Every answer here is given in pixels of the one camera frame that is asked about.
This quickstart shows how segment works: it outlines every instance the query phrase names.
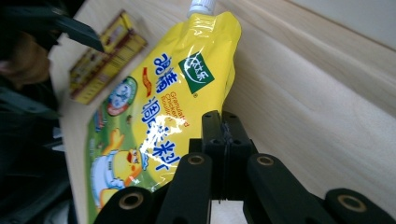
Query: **cartoon character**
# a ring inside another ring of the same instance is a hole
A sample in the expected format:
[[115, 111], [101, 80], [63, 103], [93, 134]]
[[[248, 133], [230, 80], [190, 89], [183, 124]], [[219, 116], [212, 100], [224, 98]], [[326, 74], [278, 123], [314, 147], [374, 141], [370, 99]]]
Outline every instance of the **cartoon character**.
[[98, 209], [103, 208], [118, 190], [130, 186], [142, 171], [138, 150], [120, 150], [123, 139], [119, 129], [113, 130], [110, 144], [103, 150], [102, 156], [92, 163], [92, 194]]

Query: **yellow box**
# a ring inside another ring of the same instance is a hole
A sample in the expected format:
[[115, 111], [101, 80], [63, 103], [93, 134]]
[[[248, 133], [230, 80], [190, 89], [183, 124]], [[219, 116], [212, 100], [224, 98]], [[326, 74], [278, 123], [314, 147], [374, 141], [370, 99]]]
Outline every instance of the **yellow box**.
[[122, 11], [101, 34], [105, 53], [88, 49], [70, 70], [70, 96], [87, 105], [147, 45]]

